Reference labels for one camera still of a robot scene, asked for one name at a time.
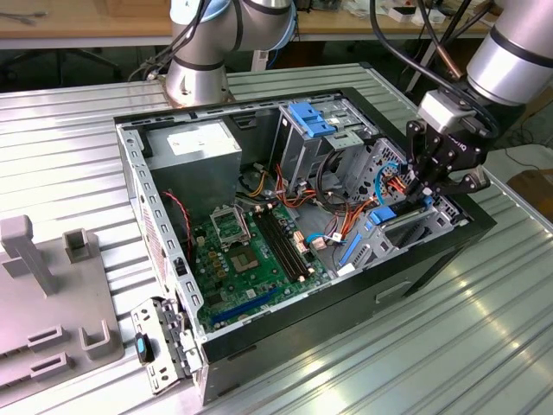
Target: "aluminum table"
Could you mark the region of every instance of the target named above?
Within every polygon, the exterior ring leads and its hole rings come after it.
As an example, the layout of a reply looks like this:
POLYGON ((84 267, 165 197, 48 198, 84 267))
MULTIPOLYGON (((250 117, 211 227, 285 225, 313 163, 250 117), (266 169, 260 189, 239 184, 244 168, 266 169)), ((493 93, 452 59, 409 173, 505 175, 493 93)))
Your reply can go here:
MULTIPOLYGON (((237 99, 355 86, 398 128, 414 106, 371 69, 339 65, 229 76, 237 99)), ((125 345, 120 361, 5 413, 551 413, 549 222, 498 182, 474 199, 498 222, 426 289, 205 408, 190 382, 158 398, 130 309, 161 295, 124 186, 111 119, 168 108, 136 82, 0 95, 0 217, 25 213, 35 241, 99 237, 125 345)))

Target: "blue plastic clip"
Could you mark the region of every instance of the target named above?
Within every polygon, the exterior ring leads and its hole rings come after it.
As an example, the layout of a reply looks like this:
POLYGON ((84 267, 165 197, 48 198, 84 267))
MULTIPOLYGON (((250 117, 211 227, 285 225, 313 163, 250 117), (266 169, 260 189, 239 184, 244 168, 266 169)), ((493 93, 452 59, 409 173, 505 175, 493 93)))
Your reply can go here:
POLYGON ((327 124, 321 115, 309 102, 298 102, 289 105, 289 111, 296 121, 305 127, 310 137, 326 136, 336 132, 336 127, 327 124))
POLYGON ((375 225, 380 225, 387 220, 394 219, 396 217, 396 214, 394 214, 393 210, 391 210, 389 207, 382 206, 378 209, 374 209, 369 216, 371 217, 375 225))

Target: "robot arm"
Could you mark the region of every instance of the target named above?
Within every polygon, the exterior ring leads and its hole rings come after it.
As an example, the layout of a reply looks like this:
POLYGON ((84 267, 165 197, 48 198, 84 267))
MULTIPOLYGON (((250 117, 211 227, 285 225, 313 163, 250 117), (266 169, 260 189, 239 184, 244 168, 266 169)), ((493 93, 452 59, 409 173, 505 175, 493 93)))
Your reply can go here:
POLYGON ((169 67, 166 88, 178 105, 225 101, 225 56, 235 50, 279 49, 296 27, 293 0, 173 0, 174 37, 188 30, 205 2, 194 37, 179 48, 169 67))
POLYGON ((511 0, 456 84, 491 114, 492 134, 474 107, 443 88, 426 93, 420 120, 407 124, 413 183, 408 199, 421 195, 473 193, 489 186, 481 169, 486 154, 553 76, 553 2, 511 0), (471 169, 458 182, 457 170, 471 169))

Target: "red wire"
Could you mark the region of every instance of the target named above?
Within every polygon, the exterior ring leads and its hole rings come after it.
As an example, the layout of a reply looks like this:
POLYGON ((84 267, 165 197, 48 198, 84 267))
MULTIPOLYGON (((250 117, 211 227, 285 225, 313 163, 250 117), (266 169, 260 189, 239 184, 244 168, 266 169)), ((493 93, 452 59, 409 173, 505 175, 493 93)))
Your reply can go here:
POLYGON ((184 221, 187 223, 188 260, 190 260, 192 255, 192 237, 190 234, 190 218, 188 217, 188 212, 182 205, 181 201, 179 201, 173 194, 169 192, 162 192, 162 193, 166 195, 168 198, 170 198, 172 201, 174 201, 179 208, 181 208, 182 215, 184 216, 184 221))

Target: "side panel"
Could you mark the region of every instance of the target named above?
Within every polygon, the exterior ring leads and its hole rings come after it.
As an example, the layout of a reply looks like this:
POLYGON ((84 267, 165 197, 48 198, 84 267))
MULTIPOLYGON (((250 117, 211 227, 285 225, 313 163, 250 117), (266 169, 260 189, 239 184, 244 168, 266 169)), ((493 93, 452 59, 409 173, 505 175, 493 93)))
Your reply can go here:
POLYGON ((442 263, 442 259, 455 257, 458 251, 452 247, 440 252, 265 337, 241 352, 213 362, 209 365, 205 384, 200 384, 204 404, 401 301, 419 281, 428 283, 435 276, 436 264, 442 263))

